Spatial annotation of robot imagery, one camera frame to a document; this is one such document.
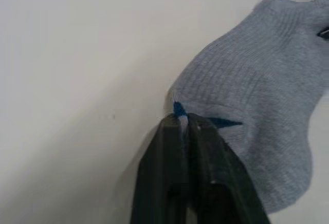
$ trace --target gray sock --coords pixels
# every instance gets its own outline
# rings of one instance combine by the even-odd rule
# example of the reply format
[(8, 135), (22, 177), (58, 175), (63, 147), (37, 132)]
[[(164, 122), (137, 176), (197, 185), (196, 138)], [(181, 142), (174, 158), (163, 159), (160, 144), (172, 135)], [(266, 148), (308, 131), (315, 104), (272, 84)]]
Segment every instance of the gray sock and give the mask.
[(317, 34), (328, 26), (329, 0), (263, 0), (172, 87), (187, 112), (218, 125), (268, 213), (295, 203), (310, 185), (308, 123), (329, 66), (329, 42)]

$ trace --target blue thread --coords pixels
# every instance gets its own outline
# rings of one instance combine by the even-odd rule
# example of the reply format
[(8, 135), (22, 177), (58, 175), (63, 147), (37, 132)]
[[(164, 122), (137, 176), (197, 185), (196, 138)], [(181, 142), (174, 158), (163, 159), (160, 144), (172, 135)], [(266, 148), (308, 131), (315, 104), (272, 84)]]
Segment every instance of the blue thread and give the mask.
[(186, 116), (185, 109), (180, 102), (174, 102), (174, 115), (176, 117)]
[(242, 122), (236, 122), (221, 118), (208, 118), (217, 128), (231, 127), (235, 125), (243, 125)]

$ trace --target ribbed knit fabric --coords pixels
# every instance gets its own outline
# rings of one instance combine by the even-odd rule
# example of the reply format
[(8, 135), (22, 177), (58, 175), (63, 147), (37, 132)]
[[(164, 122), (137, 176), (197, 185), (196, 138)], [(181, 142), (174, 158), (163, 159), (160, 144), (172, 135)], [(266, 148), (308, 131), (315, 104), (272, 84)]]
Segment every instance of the ribbed knit fabric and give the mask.
[(317, 34), (328, 26), (329, 0), (263, 0), (172, 87), (187, 112), (240, 124), (219, 133), (268, 213), (295, 203), (310, 185), (308, 123), (329, 82), (329, 42)]

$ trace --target white wall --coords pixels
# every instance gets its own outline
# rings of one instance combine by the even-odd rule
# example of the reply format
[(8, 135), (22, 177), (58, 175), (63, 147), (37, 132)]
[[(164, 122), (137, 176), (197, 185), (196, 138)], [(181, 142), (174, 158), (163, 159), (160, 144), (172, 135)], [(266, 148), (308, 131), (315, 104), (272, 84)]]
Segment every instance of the white wall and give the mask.
[[(0, 223), (127, 223), (168, 88), (258, 1), (0, 0)], [(327, 223), (328, 123), (323, 100), (312, 187), (274, 224)]]

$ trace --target sock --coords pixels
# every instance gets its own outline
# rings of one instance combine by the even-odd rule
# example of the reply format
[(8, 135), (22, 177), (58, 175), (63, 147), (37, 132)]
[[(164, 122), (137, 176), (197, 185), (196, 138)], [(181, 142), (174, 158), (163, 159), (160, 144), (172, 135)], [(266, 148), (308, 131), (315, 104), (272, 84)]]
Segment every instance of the sock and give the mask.
[(329, 0), (262, 0), (171, 89), (186, 112), (218, 125), (267, 213), (295, 203), (310, 185), (308, 123), (329, 80), (329, 42), (319, 36), (328, 26)]

